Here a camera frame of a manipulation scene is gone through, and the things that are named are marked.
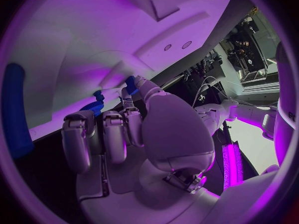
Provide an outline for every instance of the white curved surface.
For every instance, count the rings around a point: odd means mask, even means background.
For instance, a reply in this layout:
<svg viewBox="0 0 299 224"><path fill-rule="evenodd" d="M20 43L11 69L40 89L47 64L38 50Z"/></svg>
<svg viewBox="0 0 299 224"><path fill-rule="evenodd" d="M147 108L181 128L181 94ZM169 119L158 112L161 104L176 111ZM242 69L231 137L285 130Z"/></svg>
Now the white curved surface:
<svg viewBox="0 0 299 224"><path fill-rule="evenodd" d="M151 79L200 48L228 2L177 0L169 4L175 12L157 21L135 0L45 0L10 57L26 71L32 139L60 129L67 114L95 101L96 90L103 90L109 110L128 76ZM161 0L153 4L162 9Z"/></svg>

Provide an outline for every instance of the circular hole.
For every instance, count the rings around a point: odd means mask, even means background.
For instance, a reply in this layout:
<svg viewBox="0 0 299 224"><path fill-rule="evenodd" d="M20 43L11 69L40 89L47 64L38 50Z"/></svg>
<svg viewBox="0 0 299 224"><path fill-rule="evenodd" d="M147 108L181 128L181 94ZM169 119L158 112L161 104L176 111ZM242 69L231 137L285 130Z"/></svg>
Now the circular hole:
<svg viewBox="0 0 299 224"><path fill-rule="evenodd" d="M191 43L192 43L192 41L188 41L188 42L186 42L186 43L182 46L182 49L187 48L188 46L191 45Z"/></svg>
<svg viewBox="0 0 299 224"><path fill-rule="evenodd" d="M169 45L167 45L167 46L165 46L165 48L164 48L164 51L167 51L169 48L171 47L171 45L169 44Z"/></svg>

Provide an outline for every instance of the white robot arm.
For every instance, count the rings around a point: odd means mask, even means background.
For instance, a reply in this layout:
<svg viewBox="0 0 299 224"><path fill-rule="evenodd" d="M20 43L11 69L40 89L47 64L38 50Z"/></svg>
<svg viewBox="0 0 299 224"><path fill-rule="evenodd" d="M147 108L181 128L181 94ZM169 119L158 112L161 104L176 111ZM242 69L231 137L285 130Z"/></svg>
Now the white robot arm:
<svg viewBox="0 0 299 224"><path fill-rule="evenodd" d="M249 105L240 105L234 100L224 100L220 105L206 104L196 107L198 115L202 118L211 135L226 121L234 121L236 118L250 125L259 127L263 131L263 137L273 140L274 124L277 113L276 107L260 109Z"/></svg>

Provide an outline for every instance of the blue foam grip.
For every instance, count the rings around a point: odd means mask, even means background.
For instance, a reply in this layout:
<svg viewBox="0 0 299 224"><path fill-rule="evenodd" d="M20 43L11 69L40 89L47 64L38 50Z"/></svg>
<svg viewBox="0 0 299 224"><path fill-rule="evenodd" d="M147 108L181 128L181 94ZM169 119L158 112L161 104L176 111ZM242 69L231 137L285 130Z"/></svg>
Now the blue foam grip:
<svg viewBox="0 0 299 224"><path fill-rule="evenodd" d="M95 114L95 117L99 116L101 114L101 109L104 107L104 103L102 101L95 101L92 102L83 108L81 108L81 111L93 111Z"/></svg>
<svg viewBox="0 0 299 224"><path fill-rule="evenodd" d="M24 156L34 149L24 110L24 76L23 68L16 63L11 63L6 67L2 87L2 124L13 158Z"/></svg>
<svg viewBox="0 0 299 224"><path fill-rule="evenodd" d="M134 81L135 81L135 77L134 76L129 76L127 79L126 79L126 84L127 84L127 92L129 95L133 95L135 93L138 92L138 89L136 88L135 84L134 84Z"/></svg>

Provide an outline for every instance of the machine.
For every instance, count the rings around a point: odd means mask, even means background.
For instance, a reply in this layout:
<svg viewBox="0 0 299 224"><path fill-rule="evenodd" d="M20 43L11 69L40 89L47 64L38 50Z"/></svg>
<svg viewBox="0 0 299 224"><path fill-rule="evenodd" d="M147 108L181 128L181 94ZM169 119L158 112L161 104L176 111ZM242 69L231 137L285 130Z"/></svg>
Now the machine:
<svg viewBox="0 0 299 224"><path fill-rule="evenodd" d="M215 9L203 10L208 6L197 6L199 1ZM77 201L89 223L240 224L285 215L299 186L296 43L292 29L280 24L279 10L274 13L268 0L253 1L283 41L276 56L282 92L278 106L267 110L229 97L193 108L156 84L155 76L205 46L229 0L25 3L0 43L0 170L30 219L65 223L15 165L34 149L33 139L61 127L64 154L77 175ZM205 32L194 36L199 27ZM134 106L136 90L146 117ZM118 96L121 112L110 110ZM95 121L100 110L101 128ZM242 181L236 146L226 143L228 182L218 196L204 188L215 158L211 135L236 118L274 141L280 167Z"/></svg>

